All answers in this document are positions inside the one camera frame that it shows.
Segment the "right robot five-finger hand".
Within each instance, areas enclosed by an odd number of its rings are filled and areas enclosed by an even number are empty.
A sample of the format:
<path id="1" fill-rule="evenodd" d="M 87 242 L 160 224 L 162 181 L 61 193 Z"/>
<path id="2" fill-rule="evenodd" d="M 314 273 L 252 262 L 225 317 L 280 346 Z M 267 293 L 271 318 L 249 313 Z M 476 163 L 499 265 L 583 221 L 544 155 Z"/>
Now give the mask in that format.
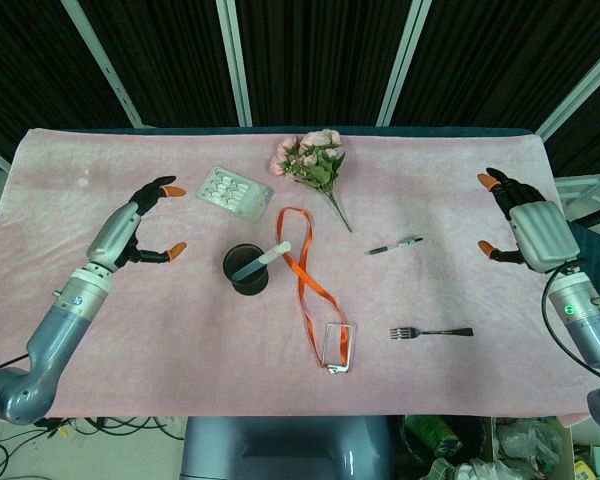
<path id="1" fill-rule="evenodd" d="M 579 246 L 555 202 L 495 168 L 488 168 L 477 178 L 493 195 L 517 245 L 513 251 L 502 251 L 485 240 L 479 241 L 478 247 L 489 259 L 525 264 L 535 272 L 547 273 L 578 258 Z"/>

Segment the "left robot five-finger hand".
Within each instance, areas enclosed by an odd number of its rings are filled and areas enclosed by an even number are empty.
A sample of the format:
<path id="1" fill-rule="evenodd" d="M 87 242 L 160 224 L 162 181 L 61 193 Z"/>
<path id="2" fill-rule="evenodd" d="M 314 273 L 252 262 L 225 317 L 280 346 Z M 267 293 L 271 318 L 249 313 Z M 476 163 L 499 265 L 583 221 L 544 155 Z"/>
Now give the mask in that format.
<path id="1" fill-rule="evenodd" d="M 137 190 L 129 201 L 114 211 L 105 221 L 87 249 L 87 259 L 95 268 L 114 273 L 131 263 L 161 264 L 174 261 L 186 248 L 179 242 L 162 252 L 143 250 L 138 247 L 137 230 L 142 217 L 160 199 L 183 197 L 187 191 L 174 186 L 175 176 L 159 177 Z"/>

